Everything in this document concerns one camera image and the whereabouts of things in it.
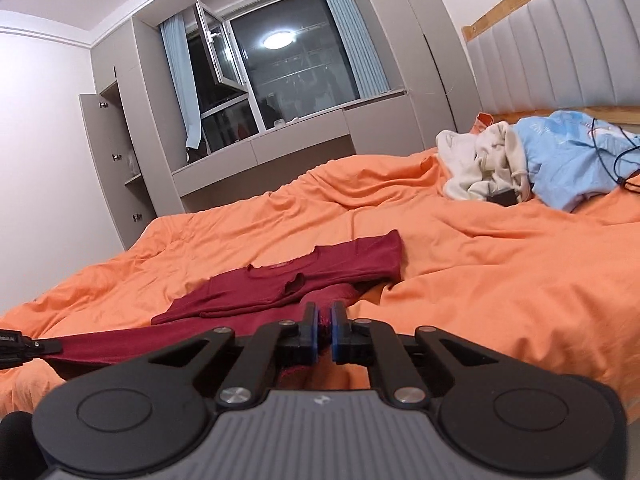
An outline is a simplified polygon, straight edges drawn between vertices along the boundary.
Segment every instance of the gray upholstered headboard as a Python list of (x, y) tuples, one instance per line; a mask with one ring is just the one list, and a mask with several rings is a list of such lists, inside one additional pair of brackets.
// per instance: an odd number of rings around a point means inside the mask
[(486, 112), (640, 113), (640, 0), (504, 0), (463, 31)]

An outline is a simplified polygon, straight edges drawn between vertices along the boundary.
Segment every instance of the wooden headboard frame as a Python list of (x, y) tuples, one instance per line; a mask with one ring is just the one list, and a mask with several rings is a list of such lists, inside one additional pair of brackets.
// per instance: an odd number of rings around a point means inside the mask
[[(530, 1), (531, 0), (501, 1), (488, 13), (479, 18), (473, 25), (462, 27), (462, 34), (465, 37), (465, 41), (468, 43), (473, 38), (500, 22), (500, 20), (506, 18), (514, 10), (528, 4)], [(640, 125), (640, 106), (597, 106), (575, 109), (599, 119), (609, 121), (610, 123)], [(553, 111), (554, 110), (523, 110), (521, 112), (494, 114), (494, 118), (497, 121), (508, 121), (513, 124), (523, 117), (532, 115), (548, 116)]]

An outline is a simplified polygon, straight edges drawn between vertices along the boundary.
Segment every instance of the maroon t-shirt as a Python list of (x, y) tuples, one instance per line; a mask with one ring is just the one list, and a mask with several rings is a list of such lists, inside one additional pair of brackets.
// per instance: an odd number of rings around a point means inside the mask
[(116, 364), (219, 326), (243, 336), (265, 323), (300, 321), (309, 301), (319, 307), (321, 325), (328, 325), (334, 301), (352, 304), (380, 281), (399, 281), (401, 257), (402, 241), (394, 230), (316, 246), (312, 253), (283, 264), (230, 270), (175, 300), (151, 326), (60, 337), (62, 353), (46, 360), (61, 376), (71, 377), (80, 370), (70, 372), (65, 365)]

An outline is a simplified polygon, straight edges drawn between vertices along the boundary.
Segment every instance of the orange duvet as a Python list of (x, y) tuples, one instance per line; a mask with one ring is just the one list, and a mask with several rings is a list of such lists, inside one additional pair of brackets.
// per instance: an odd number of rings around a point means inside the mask
[[(640, 196), (616, 190), (568, 214), (442, 195), (434, 151), (352, 156), (250, 200), (155, 220), (129, 251), (78, 272), (0, 326), (31, 337), (143, 326), (207, 278), (398, 229), (403, 280), (350, 307), (401, 333), (439, 326), (555, 372), (583, 374), (640, 414)], [(315, 386), (366, 384), (322, 364)], [(32, 410), (62, 380), (35, 360), (0, 372), (0, 414)]]

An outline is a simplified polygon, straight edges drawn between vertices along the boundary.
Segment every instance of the shelf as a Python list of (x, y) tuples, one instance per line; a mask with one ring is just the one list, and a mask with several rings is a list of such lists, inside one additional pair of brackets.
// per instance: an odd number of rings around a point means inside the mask
[(132, 176), (129, 180), (127, 180), (124, 185), (128, 186), (129, 184), (132, 184), (133, 182), (136, 182), (138, 180), (142, 179), (142, 173), (137, 174), (136, 176)]

